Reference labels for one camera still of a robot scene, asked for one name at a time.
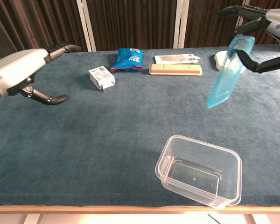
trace blue translucent lid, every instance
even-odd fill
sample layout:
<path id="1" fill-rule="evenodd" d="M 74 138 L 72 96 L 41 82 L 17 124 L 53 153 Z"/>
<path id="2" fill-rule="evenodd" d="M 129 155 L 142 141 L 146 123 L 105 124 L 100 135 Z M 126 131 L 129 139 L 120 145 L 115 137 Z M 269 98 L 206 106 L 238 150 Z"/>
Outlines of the blue translucent lid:
<path id="1" fill-rule="evenodd" d="M 219 71 L 219 75 L 207 99 L 208 108 L 224 102 L 231 95 L 243 68 L 243 64 L 236 53 L 236 49 L 243 50 L 247 54 L 250 54 L 254 45 L 254 40 L 255 38 L 253 36 L 236 35 L 234 37 L 228 47 L 222 68 Z"/>

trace dark curtain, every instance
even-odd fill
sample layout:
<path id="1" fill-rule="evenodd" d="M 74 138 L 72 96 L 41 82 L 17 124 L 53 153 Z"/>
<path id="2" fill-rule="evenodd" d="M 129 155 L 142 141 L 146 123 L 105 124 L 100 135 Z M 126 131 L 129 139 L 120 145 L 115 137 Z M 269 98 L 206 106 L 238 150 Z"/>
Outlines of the dark curtain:
<path id="1" fill-rule="evenodd" d="M 87 0 L 97 50 L 172 48 L 177 0 Z"/>
<path id="2" fill-rule="evenodd" d="M 75 0 L 0 0 L 0 58 L 63 41 L 87 51 Z"/>
<path id="3" fill-rule="evenodd" d="M 260 8 L 280 8 L 280 0 L 250 0 L 249 5 Z M 277 44 L 279 43 L 274 37 L 269 35 L 265 30 L 249 34 L 255 36 L 255 44 Z"/>
<path id="4" fill-rule="evenodd" d="M 229 45 L 238 17 L 218 18 L 216 13 L 242 3 L 243 0 L 190 0 L 184 47 Z"/>

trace blue snack bag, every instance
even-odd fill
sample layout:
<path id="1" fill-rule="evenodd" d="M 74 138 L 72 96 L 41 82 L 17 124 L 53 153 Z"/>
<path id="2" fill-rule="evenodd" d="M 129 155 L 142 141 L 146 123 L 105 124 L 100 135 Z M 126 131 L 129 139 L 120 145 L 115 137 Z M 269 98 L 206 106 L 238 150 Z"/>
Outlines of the blue snack bag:
<path id="1" fill-rule="evenodd" d="M 116 63 L 111 67 L 111 71 L 126 70 L 139 71 L 142 70 L 142 54 L 141 49 L 136 48 L 119 48 Z"/>

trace wooden table edge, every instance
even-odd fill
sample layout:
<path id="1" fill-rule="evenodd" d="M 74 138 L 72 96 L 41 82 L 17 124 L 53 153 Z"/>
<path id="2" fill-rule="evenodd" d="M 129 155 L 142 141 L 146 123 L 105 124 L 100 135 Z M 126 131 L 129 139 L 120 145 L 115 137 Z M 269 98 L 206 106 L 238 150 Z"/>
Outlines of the wooden table edge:
<path id="1" fill-rule="evenodd" d="M 167 206 L 167 207 L 137 207 L 137 206 L 43 206 L 43 205 L 4 205 L 0 206 L 0 213 L 240 213 L 240 214 L 280 214 L 278 207 L 262 206 L 231 206 L 222 210 L 210 207 Z"/>

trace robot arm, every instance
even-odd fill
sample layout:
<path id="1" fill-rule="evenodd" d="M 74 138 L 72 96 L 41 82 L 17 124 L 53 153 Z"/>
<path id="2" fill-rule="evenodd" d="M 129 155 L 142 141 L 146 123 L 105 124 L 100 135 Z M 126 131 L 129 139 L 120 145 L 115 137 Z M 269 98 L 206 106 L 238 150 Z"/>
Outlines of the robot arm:
<path id="1" fill-rule="evenodd" d="M 66 52 L 78 52 L 76 45 L 62 43 L 48 49 L 29 49 L 13 53 L 0 60 L 0 98 L 16 95 L 34 99 L 42 104 L 57 105 L 69 97 L 48 97 L 33 88 L 35 74 L 43 66 Z"/>
<path id="2" fill-rule="evenodd" d="M 251 6 L 230 6 L 220 10 L 217 15 L 226 17 L 229 15 L 242 16 L 249 22 L 243 26 L 236 27 L 234 34 L 249 34 L 262 29 L 266 29 L 268 34 L 275 37 L 280 42 L 280 9 L 262 9 Z M 257 63 L 242 50 L 237 50 L 237 54 L 243 65 L 252 72 L 267 72 L 280 69 L 280 57 Z"/>

